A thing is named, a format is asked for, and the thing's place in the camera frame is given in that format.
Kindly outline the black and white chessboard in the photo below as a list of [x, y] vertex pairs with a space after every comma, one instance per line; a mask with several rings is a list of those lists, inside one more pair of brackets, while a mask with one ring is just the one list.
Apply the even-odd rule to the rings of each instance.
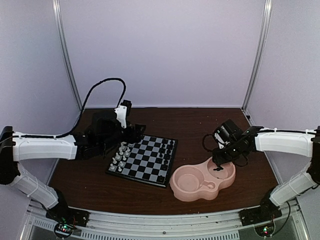
[[[160, 149], [164, 149], [162, 148], [163, 139], [167, 139], [167, 144], [165, 152], [161, 153]], [[173, 149], [171, 149], [167, 170], [163, 170], [163, 165], [165, 165], [165, 155], [167, 154], [168, 146], [170, 145], [171, 140], [174, 141]], [[135, 182], [166, 188], [171, 178], [171, 171], [176, 155], [177, 146], [177, 139], [152, 135], [144, 135], [142, 140], [138, 143], [125, 142], [123, 154], [119, 154], [120, 159], [116, 159], [117, 163], [113, 164], [113, 160], [111, 159], [110, 164], [113, 164], [115, 166], [115, 169], [109, 170], [109, 164], [105, 173]], [[127, 148], [130, 148], [129, 154], [125, 153]], [[126, 161], [122, 160], [123, 155], [126, 156]], [[119, 166], [120, 161], [124, 163], [124, 166]], [[118, 167], [122, 168], [122, 172], [118, 172]], [[163, 182], [158, 181], [159, 176], [164, 177]]]

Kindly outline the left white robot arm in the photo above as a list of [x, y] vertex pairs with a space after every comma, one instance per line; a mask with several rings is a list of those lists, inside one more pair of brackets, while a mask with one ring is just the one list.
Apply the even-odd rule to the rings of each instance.
[[88, 160], [106, 155], [122, 142], [138, 143], [146, 125], [131, 125], [127, 115], [98, 112], [83, 133], [63, 135], [30, 135], [5, 126], [0, 134], [0, 183], [15, 186], [38, 201], [61, 222], [72, 218], [72, 211], [61, 191], [49, 187], [30, 174], [20, 163], [34, 159]]

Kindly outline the black rook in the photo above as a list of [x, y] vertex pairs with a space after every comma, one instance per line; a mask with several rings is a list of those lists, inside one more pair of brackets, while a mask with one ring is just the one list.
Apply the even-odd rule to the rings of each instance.
[[164, 181], [164, 177], [160, 175], [157, 180], [162, 183]]

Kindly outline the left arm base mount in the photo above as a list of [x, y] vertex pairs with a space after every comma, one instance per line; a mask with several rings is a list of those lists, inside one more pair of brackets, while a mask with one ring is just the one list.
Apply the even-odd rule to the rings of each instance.
[[66, 216], [58, 217], [52, 211], [47, 211], [45, 217], [59, 224], [67, 224], [72, 227], [86, 227], [90, 213], [85, 210], [71, 208]]

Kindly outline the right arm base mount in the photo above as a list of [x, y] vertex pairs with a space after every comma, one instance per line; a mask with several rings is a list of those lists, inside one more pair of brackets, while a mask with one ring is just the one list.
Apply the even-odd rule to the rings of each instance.
[[279, 218], [283, 215], [281, 210], [279, 209], [267, 210], [261, 206], [243, 209], [239, 211], [238, 214], [242, 226], [271, 222], [272, 220]]

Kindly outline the black pawn piece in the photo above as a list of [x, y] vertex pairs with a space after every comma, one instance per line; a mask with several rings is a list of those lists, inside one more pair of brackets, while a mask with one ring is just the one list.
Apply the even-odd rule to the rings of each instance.
[[218, 166], [217, 168], [214, 168], [213, 170], [214, 171], [221, 171], [221, 170], [223, 170], [223, 168], [221, 166]]

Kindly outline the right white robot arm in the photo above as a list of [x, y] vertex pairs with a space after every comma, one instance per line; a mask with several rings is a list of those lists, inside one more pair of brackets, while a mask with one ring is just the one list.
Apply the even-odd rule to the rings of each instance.
[[212, 161], [222, 165], [247, 158], [252, 152], [279, 152], [300, 155], [310, 162], [289, 180], [269, 190], [256, 210], [259, 220], [268, 220], [276, 208], [320, 185], [320, 130], [285, 130], [250, 126], [241, 130], [231, 119], [217, 127], [212, 137], [218, 147], [211, 150]]

